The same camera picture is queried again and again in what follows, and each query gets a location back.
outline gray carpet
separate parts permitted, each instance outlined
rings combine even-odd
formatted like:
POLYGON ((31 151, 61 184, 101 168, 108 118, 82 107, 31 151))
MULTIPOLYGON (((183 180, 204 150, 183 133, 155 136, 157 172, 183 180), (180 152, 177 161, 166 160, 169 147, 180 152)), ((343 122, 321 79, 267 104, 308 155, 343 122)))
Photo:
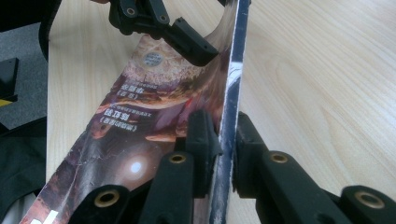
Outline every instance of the gray carpet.
POLYGON ((18 101, 0 106, 0 122, 13 129, 47 116, 48 64, 38 44, 39 23, 0 33, 0 62, 18 58, 18 101))

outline yellow stripe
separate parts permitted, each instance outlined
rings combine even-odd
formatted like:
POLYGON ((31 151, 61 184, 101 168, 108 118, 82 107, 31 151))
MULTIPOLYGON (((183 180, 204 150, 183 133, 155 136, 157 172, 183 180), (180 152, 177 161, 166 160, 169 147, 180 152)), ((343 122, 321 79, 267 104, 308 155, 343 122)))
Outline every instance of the yellow stripe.
POLYGON ((12 103, 11 101, 0 100, 0 106, 9 105, 11 103, 12 103))

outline light wood tabletop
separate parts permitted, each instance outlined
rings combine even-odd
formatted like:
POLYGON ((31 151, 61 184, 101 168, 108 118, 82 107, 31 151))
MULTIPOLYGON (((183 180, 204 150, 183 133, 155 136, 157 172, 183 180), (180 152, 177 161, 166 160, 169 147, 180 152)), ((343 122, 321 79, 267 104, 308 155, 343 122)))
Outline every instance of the light wood tabletop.
MULTIPOLYGON (((217 1, 164 0, 201 35, 217 1)), ((48 178, 130 59, 139 35, 108 22, 109 5, 64 0, 50 33, 48 178)), ((320 187, 396 200, 396 2, 256 0, 249 10, 240 110, 270 150, 292 155, 320 187)), ((259 223, 231 194, 228 223, 259 223)))

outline wooden table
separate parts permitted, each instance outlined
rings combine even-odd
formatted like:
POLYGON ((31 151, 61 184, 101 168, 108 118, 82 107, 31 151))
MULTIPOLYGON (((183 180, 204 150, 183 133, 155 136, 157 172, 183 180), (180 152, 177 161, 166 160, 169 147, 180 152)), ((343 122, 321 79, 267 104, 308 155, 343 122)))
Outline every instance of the wooden table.
MULTIPOLYGON (((165 0, 202 35, 217 1, 165 0)), ((48 176, 85 129, 138 41, 109 5, 64 0, 49 42, 48 176)), ((240 110, 271 150, 291 154, 324 189, 378 189, 396 200, 396 2, 256 0, 249 11, 240 110)), ((229 223, 258 223, 231 195, 229 223)))

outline glossy magazine cover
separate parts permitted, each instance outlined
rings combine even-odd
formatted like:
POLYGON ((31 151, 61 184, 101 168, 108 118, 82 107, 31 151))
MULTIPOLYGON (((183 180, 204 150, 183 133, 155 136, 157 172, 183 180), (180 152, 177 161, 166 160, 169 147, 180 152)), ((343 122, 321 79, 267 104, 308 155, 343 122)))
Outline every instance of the glossy magazine cover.
POLYGON ((224 154, 215 165, 213 193, 195 200, 194 223, 225 222, 247 16, 248 1, 227 2, 219 26, 205 38, 219 55, 204 67, 143 35, 21 223, 65 224, 94 189, 111 184, 134 190, 147 183, 176 138, 186 136, 188 116, 198 109, 211 114, 224 154))

